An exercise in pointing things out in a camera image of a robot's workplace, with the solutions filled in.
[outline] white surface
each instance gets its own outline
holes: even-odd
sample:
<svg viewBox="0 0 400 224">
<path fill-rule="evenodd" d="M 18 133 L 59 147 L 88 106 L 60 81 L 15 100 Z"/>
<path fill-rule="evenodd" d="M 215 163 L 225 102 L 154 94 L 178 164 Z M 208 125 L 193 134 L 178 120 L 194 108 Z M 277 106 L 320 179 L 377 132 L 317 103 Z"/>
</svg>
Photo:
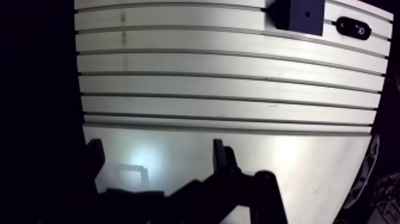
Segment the white surface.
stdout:
<svg viewBox="0 0 400 224">
<path fill-rule="evenodd" d="M 343 4 L 349 5 L 351 7 L 355 7 L 355 8 L 358 8 L 360 10 L 364 10 L 364 11 L 373 13 L 375 15 L 378 15 L 380 17 L 386 18 L 388 20 L 393 20 L 393 14 L 392 13 L 389 13 L 389 12 L 387 12 L 385 10 L 381 10 L 380 8 L 377 8 L 377 7 L 373 6 L 373 5 L 366 4 L 366 3 L 361 2 L 359 0 L 333 0 L 333 1 L 340 2 L 340 3 L 343 3 Z"/>
<path fill-rule="evenodd" d="M 80 76 L 84 93 L 177 94 L 340 104 L 377 108 L 379 94 L 259 80 L 179 76 Z"/>
<path fill-rule="evenodd" d="M 351 47 L 362 49 L 365 51 L 389 55 L 390 42 L 375 38 L 371 36 L 366 41 L 343 36 L 338 33 L 336 27 L 331 24 L 324 24 L 323 35 L 308 35 L 298 32 L 290 32 L 286 30 L 277 30 L 269 20 L 265 22 L 265 35 L 290 37 L 295 39 L 304 39 L 307 41 L 326 41 L 332 44 L 342 45 L 343 47 Z M 173 32 L 173 30 L 165 30 L 166 33 Z M 140 38 L 140 34 L 143 31 L 120 31 L 120 32 L 102 32 L 102 33 L 87 33 L 76 35 L 76 48 L 77 51 L 95 51 L 95 50 L 106 50 L 106 49 L 129 49 L 135 46 L 132 43 L 136 43 L 137 38 Z"/>
<path fill-rule="evenodd" d="M 199 54 L 80 55 L 79 72 L 215 73 L 327 83 L 382 90 L 384 78 L 356 71 L 263 58 Z"/>
<path fill-rule="evenodd" d="M 193 119 L 164 119 L 148 117 L 116 117 L 85 115 L 86 122 L 109 123 L 119 125 L 151 125 L 168 127 L 202 127 L 209 129 L 235 130 L 267 130 L 267 131 L 300 131 L 300 132 L 364 132 L 369 133 L 368 126 L 340 126 L 340 125 L 303 125 L 293 123 L 272 122 L 233 122 L 221 120 L 193 120 Z"/>
<path fill-rule="evenodd" d="M 137 4 L 137 3 L 160 3 L 160 2 L 179 2 L 179 3 L 210 3 L 242 5 L 250 7 L 265 7 L 265 0 L 75 0 L 75 9 L 99 7 L 106 5 Z"/>
<path fill-rule="evenodd" d="M 264 13 L 205 7 L 145 7 L 102 10 L 75 14 L 75 29 L 119 26 L 218 26 L 264 29 Z"/>
<path fill-rule="evenodd" d="M 192 179 L 204 180 L 212 174 L 212 140 L 221 138 L 234 149 L 245 173 L 270 170 L 276 175 L 289 224 L 333 222 L 370 140 L 369 136 L 268 136 L 98 127 L 84 127 L 84 132 L 87 141 L 103 141 L 106 165 L 96 179 L 99 191 L 117 187 L 163 190 L 168 195 Z M 147 173 L 149 181 L 141 183 L 138 173 Z M 230 223 L 249 223 L 246 210 L 238 212 L 231 214 Z"/>
<path fill-rule="evenodd" d="M 190 49 L 253 53 L 258 54 L 258 57 L 310 60 L 376 73 L 386 73 L 388 64 L 386 59 L 372 55 L 274 36 L 200 30 L 129 31 L 125 32 L 125 38 L 122 38 L 121 32 L 109 34 L 114 35 L 112 40 L 99 41 L 98 48 L 105 45 L 104 48 L 112 49 L 119 49 L 120 46 L 121 49 Z"/>
<path fill-rule="evenodd" d="M 368 51 L 368 53 L 373 52 L 380 55 L 389 55 L 390 50 L 389 41 L 383 40 L 381 38 L 376 38 L 374 36 L 370 36 L 366 41 L 361 41 L 359 39 L 341 35 L 340 33 L 338 33 L 334 25 L 327 23 L 323 24 L 322 36 L 317 36 L 288 30 L 278 30 L 271 23 L 269 18 L 267 18 L 267 20 L 265 21 L 265 31 L 263 31 L 262 33 L 267 36 L 282 36 L 311 42 L 326 41 L 330 44 L 337 44 L 338 47 L 361 49 Z"/>
<path fill-rule="evenodd" d="M 85 112 L 371 124 L 373 110 L 210 99 L 82 96 Z"/>
<path fill-rule="evenodd" d="M 373 33 L 385 36 L 387 38 L 392 37 L 393 26 L 388 21 L 384 21 L 372 15 L 364 14 L 362 12 L 341 7 L 329 2 L 325 3 L 324 18 L 326 20 L 336 21 L 339 17 L 342 16 L 354 18 L 356 20 L 367 23 L 372 29 Z"/>
<path fill-rule="evenodd" d="M 324 18 L 336 21 L 350 17 L 367 23 L 373 33 L 391 38 L 392 25 L 360 11 L 325 3 Z M 151 25 L 216 26 L 264 30 L 265 14 L 261 11 L 207 7 L 142 7 L 100 10 L 75 15 L 76 30 Z"/>
</svg>

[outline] metal slat strip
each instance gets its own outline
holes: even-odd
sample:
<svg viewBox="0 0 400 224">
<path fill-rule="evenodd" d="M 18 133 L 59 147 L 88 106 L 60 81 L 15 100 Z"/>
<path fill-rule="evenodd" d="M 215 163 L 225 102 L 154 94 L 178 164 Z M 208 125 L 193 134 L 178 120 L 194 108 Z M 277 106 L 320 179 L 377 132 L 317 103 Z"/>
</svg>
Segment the metal slat strip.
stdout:
<svg viewBox="0 0 400 224">
<path fill-rule="evenodd" d="M 238 29 L 264 30 L 265 14 L 257 11 L 207 7 L 142 7 L 121 8 L 77 13 L 76 30 L 121 26 L 217 26 Z M 326 2 L 324 18 L 336 21 L 345 16 L 361 20 L 373 33 L 390 38 L 392 25 L 372 15 Z"/>
<path fill-rule="evenodd" d="M 376 112 L 267 102 L 82 96 L 85 112 L 371 124 Z"/>
<path fill-rule="evenodd" d="M 231 32 L 231 33 L 250 33 L 266 36 L 277 36 L 284 38 L 297 39 L 301 41 L 321 43 L 330 46 L 350 49 L 359 51 L 366 54 L 375 56 L 389 55 L 390 42 L 380 38 L 371 36 L 366 41 L 346 37 L 340 35 L 336 31 L 335 26 L 331 24 L 324 24 L 323 36 L 306 35 L 297 32 L 290 32 L 286 30 L 278 30 L 268 23 L 265 31 L 257 32 L 254 30 L 243 29 L 230 29 L 230 28 L 215 28 L 215 27 L 187 27 L 187 26 L 145 26 L 145 27 L 127 27 L 124 30 L 110 32 L 104 30 L 101 33 L 82 33 L 76 36 L 77 51 L 95 51 L 105 49 L 120 49 L 123 47 L 123 41 L 132 39 L 134 31 L 128 31 L 130 28 L 135 30 L 208 30 L 218 32 Z"/>
<path fill-rule="evenodd" d="M 111 5 L 123 5 L 123 4 L 143 4 L 143 3 L 164 3 L 164 2 L 174 2 L 174 3 L 209 3 L 209 4 L 226 4 L 226 5 L 241 5 L 249 7 L 265 7 L 265 0 L 75 0 L 75 9 L 81 10 L 84 8 L 93 7 L 104 7 Z"/>
<path fill-rule="evenodd" d="M 332 0 L 332 2 L 334 4 L 337 4 L 337 2 L 338 2 L 340 4 L 344 4 L 344 5 L 346 5 L 348 7 L 351 7 L 351 8 L 355 8 L 355 9 L 358 9 L 358 10 L 361 10 L 361 11 L 369 12 L 371 14 L 374 14 L 374 15 L 376 15 L 378 17 L 381 17 L 381 18 L 385 18 L 387 20 L 393 20 L 393 14 L 392 13 L 389 13 L 389 12 L 387 12 L 385 10 L 381 10 L 380 8 L 377 8 L 377 7 L 373 6 L 373 5 L 366 4 L 366 3 L 361 2 L 361 1 L 357 1 L 357 0 Z"/>
<path fill-rule="evenodd" d="M 298 41 L 274 36 L 261 36 L 247 33 L 209 32 L 200 30 L 140 30 L 108 33 L 104 37 L 83 41 L 82 45 L 97 45 L 106 48 L 104 53 L 127 50 L 200 50 L 228 51 L 255 54 L 254 56 L 270 58 L 298 58 L 318 63 L 329 63 L 337 66 L 352 67 L 375 73 L 385 73 L 388 61 L 347 49 L 327 46 L 319 43 Z"/>
<path fill-rule="evenodd" d="M 145 7 L 75 14 L 75 29 L 118 26 L 217 26 L 264 29 L 264 13 L 205 7 Z"/>
<path fill-rule="evenodd" d="M 80 55 L 82 73 L 169 73 L 181 76 L 219 74 L 226 77 L 256 77 L 325 83 L 381 91 L 384 77 L 313 64 L 263 58 L 199 54 Z"/>
<path fill-rule="evenodd" d="M 379 94 L 257 80 L 178 76 L 80 76 L 83 93 L 176 94 L 376 108 Z"/>
<path fill-rule="evenodd" d="M 237 122 L 224 120 L 195 120 L 171 119 L 158 117 L 126 117 L 126 116 L 100 116 L 85 115 L 86 123 L 109 123 L 124 125 L 146 126 L 171 126 L 171 127 L 199 127 L 210 129 L 235 129 L 235 130 L 276 130 L 292 132 L 358 132 L 369 133 L 368 126 L 340 126 L 340 125 L 307 125 L 296 123 L 273 122 Z"/>
</svg>

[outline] horizontal groove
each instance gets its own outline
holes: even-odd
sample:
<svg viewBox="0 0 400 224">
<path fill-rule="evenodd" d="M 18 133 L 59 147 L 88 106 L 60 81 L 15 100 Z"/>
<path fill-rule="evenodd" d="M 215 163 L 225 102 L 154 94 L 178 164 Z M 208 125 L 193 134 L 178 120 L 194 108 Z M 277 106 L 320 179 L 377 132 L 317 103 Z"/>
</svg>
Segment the horizontal groove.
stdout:
<svg viewBox="0 0 400 224">
<path fill-rule="evenodd" d="M 375 38 L 383 39 L 383 40 L 389 41 L 389 42 L 392 41 L 390 38 L 387 38 L 387 37 L 385 37 L 385 36 L 379 35 L 379 34 L 377 34 L 377 33 L 371 33 L 371 36 L 373 36 L 373 37 L 375 37 Z"/>
<path fill-rule="evenodd" d="M 112 113 L 112 112 L 83 112 L 84 115 L 99 115 L 99 116 L 115 116 L 115 117 L 146 117 L 146 118 L 163 118 L 163 119 L 188 119 L 188 120 L 218 120 L 218 121 L 233 121 L 233 122 L 269 122 L 283 124 L 302 124 L 302 125 L 334 125 L 334 126 L 358 126 L 371 127 L 371 124 L 358 123 L 336 123 L 336 122 L 309 122 L 303 120 L 274 120 L 274 119 L 243 119 L 229 117 L 200 117 L 200 116 L 181 116 L 170 114 L 135 114 L 135 113 Z"/>
<path fill-rule="evenodd" d="M 387 22 L 391 21 L 391 20 L 388 20 L 388 19 L 386 19 L 386 18 L 384 18 L 384 17 L 382 17 L 380 15 L 377 15 L 375 13 L 371 13 L 371 12 L 366 11 L 366 10 L 362 10 L 362 9 L 354 7 L 352 5 L 346 5 L 346 4 L 341 3 L 341 2 L 336 2 L 335 0 L 327 0 L 327 2 L 335 4 L 335 5 L 338 5 L 340 7 L 348 8 L 350 10 L 354 10 L 354 11 L 358 11 L 358 12 L 361 12 L 361 13 L 364 13 L 364 14 L 368 14 L 370 16 L 373 16 L 373 17 L 378 18 L 378 19 L 383 20 L 383 21 L 387 21 Z"/>
<path fill-rule="evenodd" d="M 250 97 L 217 97 L 213 95 L 183 95 L 183 94 L 133 94 L 133 93 L 83 93 L 84 96 L 89 97 L 148 97 L 148 98 L 176 98 L 176 99 L 209 99 L 209 100 L 226 100 L 226 101 L 248 101 L 248 102 L 270 102 L 270 103 L 283 103 L 295 105 L 312 105 L 320 107 L 334 107 L 334 108 L 348 108 L 356 110 L 375 110 L 374 107 L 360 107 L 345 104 L 329 104 L 323 102 L 309 102 L 309 101 L 293 101 L 284 99 L 262 99 Z"/>
<path fill-rule="evenodd" d="M 368 132 L 315 132 L 315 131 L 287 131 L 287 130 L 253 130 L 253 129 L 228 129 L 228 128 L 211 128 L 211 127 L 187 127 L 187 126 L 170 126 L 170 125 L 133 125 L 125 123 L 108 123 L 108 122 L 86 122 L 84 126 L 88 127 L 109 127 L 124 129 L 155 129 L 155 130 L 190 130 L 203 132 L 223 132 L 223 133 L 248 133 L 248 134 L 264 134 L 264 135 L 302 135 L 302 136 L 370 136 Z"/>
<path fill-rule="evenodd" d="M 217 27 L 217 26 L 179 26 L 179 25 L 106 27 L 106 28 L 78 30 L 78 34 L 128 31 L 128 30 L 209 30 L 209 31 L 221 31 L 221 32 L 233 32 L 233 33 L 251 33 L 259 35 L 262 34 L 261 33 L 262 31 L 252 30 L 252 29 L 240 29 L 240 28 Z"/>
<path fill-rule="evenodd" d="M 103 5 L 90 8 L 82 8 L 77 13 L 88 13 L 101 10 L 119 10 L 125 8 L 142 8 L 142 7 L 208 7 L 208 8 L 228 8 L 233 10 L 261 11 L 261 8 L 247 5 L 221 4 L 221 3 L 202 3 L 202 2 L 143 2 L 128 3 L 117 5 Z"/>
<path fill-rule="evenodd" d="M 373 74 L 376 76 L 381 76 L 381 73 L 375 71 L 369 71 L 364 69 L 359 69 L 350 66 L 342 66 L 339 64 L 327 63 L 322 61 L 307 60 L 301 58 L 276 56 L 269 54 L 259 54 L 259 53 L 249 53 L 249 52 L 237 52 L 237 51 L 216 51 L 216 50 L 201 50 L 201 49 L 119 49 L 119 50 L 99 50 L 99 51 L 82 51 L 80 55 L 93 55 L 93 54 L 213 54 L 213 55 L 230 55 L 230 56 L 241 56 L 241 57 L 252 57 L 252 58 L 268 58 L 274 60 L 282 61 L 294 61 L 300 63 L 316 64 L 319 66 L 328 66 L 338 69 L 347 69 L 351 71 L 358 71 L 362 73 Z"/>
<path fill-rule="evenodd" d="M 263 36 L 274 36 L 278 38 L 287 38 L 294 39 L 298 41 L 307 41 L 311 43 L 320 43 L 328 46 L 335 46 L 338 48 L 348 49 L 351 51 L 356 51 L 368 55 L 372 55 L 379 58 L 385 58 L 385 55 L 378 54 L 376 52 L 356 48 L 353 46 L 347 46 L 339 43 L 334 43 L 330 41 L 318 40 L 304 36 L 298 36 L 296 34 L 289 33 L 279 33 L 269 30 L 250 30 L 250 29 L 237 29 L 237 28 L 228 28 L 228 27 L 210 27 L 210 26 L 130 26 L 130 27 L 111 27 L 111 28 L 101 28 L 101 29 L 89 29 L 79 31 L 78 34 L 86 34 L 86 33 L 101 33 L 101 32 L 117 32 L 117 31 L 134 31 L 134 30 L 201 30 L 201 31 L 216 31 L 216 32 L 229 32 L 229 33 L 246 33 L 246 34 L 255 34 L 255 35 L 263 35 Z M 379 35 L 380 39 L 386 39 L 383 36 Z"/>
<path fill-rule="evenodd" d="M 261 80 L 261 81 L 269 81 L 269 82 L 279 82 L 279 83 L 293 83 L 293 84 L 304 84 L 304 85 L 312 85 L 312 86 L 322 86 L 336 89 L 347 89 L 358 92 L 369 92 L 373 94 L 379 94 L 379 91 L 374 91 L 371 89 L 363 89 L 356 88 L 352 86 L 343 86 L 343 85 L 335 85 L 321 82 L 311 82 L 311 81 L 303 81 L 303 80 L 294 80 L 294 79 L 279 79 L 279 78 L 270 78 L 264 76 L 247 76 L 241 74 L 217 74 L 217 73 L 184 73 L 184 72 L 156 72 L 156 71 L 114 71 L 114 72 L 87 72 L 81 73 L 82 76 L 185 76 L 185 77 L 215 77 L 215 78 L 224 78 L 224 79 L 244 79 L 244 80 Z"/>
<path fill-rule="evenodd" d="M 332 25 L 335 25 L 335 22 L 336 21 L 331 21 L 331 20 L 324 20 L 324 23 L 326 23 L 326 24 L 332 24 Z M 385 36 L 382 36 L 382 35 L 379 35 L 379 34 L 377 34 L 377 33 L 371 33 L 371 36 L 373 36 L 374 38 L 379 38 L 379 39 L 382 39 L 382 40 L 384 40 L 384 41 L 389 41 L 390 42 L 390 39 L 389 38 L 387 38 L 387 37 L 385 37 Z"/>
</svg>

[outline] white slatwall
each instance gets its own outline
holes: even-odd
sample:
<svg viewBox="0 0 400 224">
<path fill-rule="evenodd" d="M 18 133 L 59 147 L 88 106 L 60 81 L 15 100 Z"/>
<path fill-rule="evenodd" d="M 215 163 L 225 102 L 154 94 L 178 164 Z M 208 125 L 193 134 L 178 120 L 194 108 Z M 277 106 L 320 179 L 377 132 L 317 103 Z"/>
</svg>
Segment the white slatwall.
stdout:
<svg viewBox="0 0 400 224">
<path fill-rule="evenodd" d="M 181 6 L 162 2 L 170 1 L 76 1 L 77 9 L 90 9 L 79 11 L 75 21 L 76 29 L 84 31 L 77 34 L 76 46 L 87 118 L 214 128 L 246 129 L 248 124 L 248 129 L 323 131 L 325 124 L 327 132 L 370 130 L 388 63 L 386 39 L 360 41 L 340 35 L 331 24 L 324 25 L 322 36 L 277 30 L 254 10 L 263 7 L 260 1 L 213 2 L 218 7 L 200 0 L 179 1 L 186 4 Z M 356 18 L 389 38 L 389 21 L 364 9 L 326 2 L 325 19 Z"/>
</svg>

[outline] dark background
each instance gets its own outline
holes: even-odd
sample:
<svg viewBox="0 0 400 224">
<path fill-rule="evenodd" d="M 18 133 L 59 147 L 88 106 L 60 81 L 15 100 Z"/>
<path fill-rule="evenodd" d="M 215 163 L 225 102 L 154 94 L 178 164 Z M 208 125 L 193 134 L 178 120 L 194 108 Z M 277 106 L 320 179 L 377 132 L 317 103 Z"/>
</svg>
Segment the dark background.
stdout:
<svg viewBox="0 0 400 224">
<path fill-rule="evenodd" d="M 395 13 L 396 1 L 368 0 Z M 74 46 L 73 1 L 7 1 L 1 7 L 1 219 L 36 223 L 79 206 L 82 177 L 77 158 L 85 145 Z M 400 95 L 395 71 L 400 27 L 394 23 L 387 81 L 374 131 L 380 155 L 371 180 L 400 168 Z M 365 223 L 372 184 L 339 216 Z"/>
</svg>

